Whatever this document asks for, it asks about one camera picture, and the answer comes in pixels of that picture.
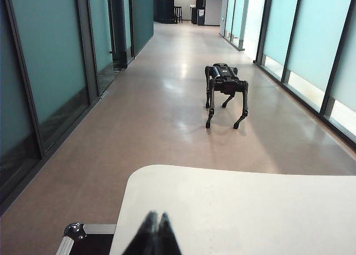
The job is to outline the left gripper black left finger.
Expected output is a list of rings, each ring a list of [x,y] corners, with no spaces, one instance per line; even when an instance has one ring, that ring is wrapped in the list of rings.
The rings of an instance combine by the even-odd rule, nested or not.
[[[157,213],[150,211],[140,225],[131,247],[131,254],[152,254],[157,225]]]

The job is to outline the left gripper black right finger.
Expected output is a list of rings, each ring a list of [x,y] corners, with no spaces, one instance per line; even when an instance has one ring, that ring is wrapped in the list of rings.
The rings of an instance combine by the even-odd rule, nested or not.
[[[163,213],[157,231],[157,254],[181,255],[169,216]]]

